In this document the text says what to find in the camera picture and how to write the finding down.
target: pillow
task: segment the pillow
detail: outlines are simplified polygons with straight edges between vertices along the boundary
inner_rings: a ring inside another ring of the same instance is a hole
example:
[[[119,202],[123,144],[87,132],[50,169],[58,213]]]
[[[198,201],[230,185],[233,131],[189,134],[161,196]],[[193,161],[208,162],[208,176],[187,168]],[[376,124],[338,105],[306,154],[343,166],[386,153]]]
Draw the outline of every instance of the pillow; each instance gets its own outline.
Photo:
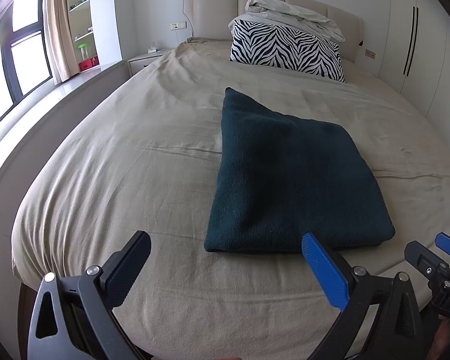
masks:
[[[300,253],[313,231],[334,249],[395,230],[372,172],[343,127],[273,112],[227,88],[207,251]]]
[[[235,19],[230,59],[345,82],[338,45],[294,28]]]

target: curtain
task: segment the curtain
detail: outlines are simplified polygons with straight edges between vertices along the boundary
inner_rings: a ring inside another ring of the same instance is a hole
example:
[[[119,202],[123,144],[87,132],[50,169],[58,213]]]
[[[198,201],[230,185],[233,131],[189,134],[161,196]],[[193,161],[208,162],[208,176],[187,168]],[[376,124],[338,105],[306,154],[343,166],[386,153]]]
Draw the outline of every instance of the curtain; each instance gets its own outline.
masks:
[[[50,69],[56,84],[80,72],[70,25],[67,0],[43,0],[43,27]]]

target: red box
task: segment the red box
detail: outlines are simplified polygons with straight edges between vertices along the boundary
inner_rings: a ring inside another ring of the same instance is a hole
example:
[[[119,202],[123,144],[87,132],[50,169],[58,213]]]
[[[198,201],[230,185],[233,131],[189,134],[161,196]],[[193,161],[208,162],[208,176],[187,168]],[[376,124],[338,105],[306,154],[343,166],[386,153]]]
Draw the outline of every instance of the red box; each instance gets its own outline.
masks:
[[[85,71],[87,69],[90,69],[92,67],[92,59],[85,59],[83,62],[80,62],[78,64],[78,67],[80,68],[80,71]]]
[[[92,66],[97,66],[100,62],[98,62],[98,56],[93,56],[90,58],[91,59],[91,65]]]

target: window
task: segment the window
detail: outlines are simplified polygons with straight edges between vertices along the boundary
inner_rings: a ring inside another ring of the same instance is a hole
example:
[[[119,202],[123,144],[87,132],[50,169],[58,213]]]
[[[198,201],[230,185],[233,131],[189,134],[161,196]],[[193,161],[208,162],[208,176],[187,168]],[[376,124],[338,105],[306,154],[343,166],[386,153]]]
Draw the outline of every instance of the window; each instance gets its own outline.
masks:
[[[43,0],[14,0],[0,20],[0,120],[51,78]]]

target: wall socket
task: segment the wall socket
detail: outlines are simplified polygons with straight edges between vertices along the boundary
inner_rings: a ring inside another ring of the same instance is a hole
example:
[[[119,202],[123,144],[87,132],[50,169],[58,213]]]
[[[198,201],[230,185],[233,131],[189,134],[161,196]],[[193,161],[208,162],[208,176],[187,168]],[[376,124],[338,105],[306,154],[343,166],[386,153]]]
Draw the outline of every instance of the wall socket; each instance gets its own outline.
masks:
[[[369,56],[371,59],[375,59],[375,53],[373,51],[370,51],[368,49],[365,50],[365,55]]]
[[[174,30],[181,30],[183,28],[187,28],[187,22],[186,21],[180,21],[179,23],[171,23],[170,29],[172,31]]]

